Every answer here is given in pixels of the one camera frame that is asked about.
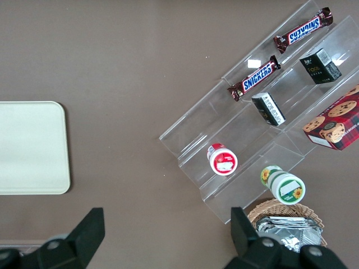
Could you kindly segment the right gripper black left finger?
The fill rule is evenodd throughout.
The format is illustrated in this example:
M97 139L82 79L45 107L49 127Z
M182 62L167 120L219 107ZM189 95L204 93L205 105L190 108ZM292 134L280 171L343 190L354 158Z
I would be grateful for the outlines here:
M22 268L87 268L105 236L104 210L92 208L65 238L23 256Z

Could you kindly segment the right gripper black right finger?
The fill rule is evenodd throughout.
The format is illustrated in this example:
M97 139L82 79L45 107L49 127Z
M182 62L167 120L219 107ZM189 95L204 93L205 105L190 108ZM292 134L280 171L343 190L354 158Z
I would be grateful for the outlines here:
M225 268L280 268L281 245L260 237L240 207L231 208L231 237L237 256Z

